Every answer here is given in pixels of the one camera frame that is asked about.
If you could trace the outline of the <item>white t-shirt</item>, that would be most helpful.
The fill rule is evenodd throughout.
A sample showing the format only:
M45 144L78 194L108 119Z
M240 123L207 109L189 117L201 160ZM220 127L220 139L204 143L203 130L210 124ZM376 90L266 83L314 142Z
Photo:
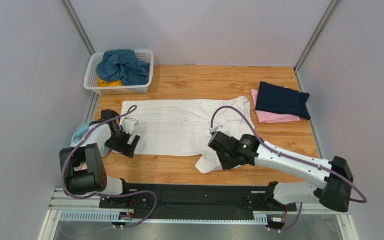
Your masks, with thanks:
M251 102L246 96L231 100L142 100L124 101L122 114L133 105L129 115L138 121L134 135L140 136L137 155L190 157L201 156L195 167L202 174L222 170L218 156L209 146L210 127L222 127L228 135L240 139L253 132L239 110L251 121Z

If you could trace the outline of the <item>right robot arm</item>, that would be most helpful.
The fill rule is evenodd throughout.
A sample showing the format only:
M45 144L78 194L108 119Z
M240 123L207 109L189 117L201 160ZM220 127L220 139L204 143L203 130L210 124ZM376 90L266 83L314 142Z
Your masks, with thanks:
M271 168L300 178L300 182L272 182L267 198L282 205L320 203L332 211L349 211L354 176L348 162L335 156L332 160L307 157L279 148L254 135L241 139L217 131L208 143L216 152L224 171L251 165Z

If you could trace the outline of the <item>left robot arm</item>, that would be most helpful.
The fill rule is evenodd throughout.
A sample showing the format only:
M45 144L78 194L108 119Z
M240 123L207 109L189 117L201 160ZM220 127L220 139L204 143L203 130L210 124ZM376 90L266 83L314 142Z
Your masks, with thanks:
M101 119L83 124L71 146L60 151L61 183L66 195L85 200L123 194L125 181L108 176L103 158L110 151L134 157L140 141L140 136L133 134L138 121L128 116L136 109L137 105L133 105L124 114L103 110Z

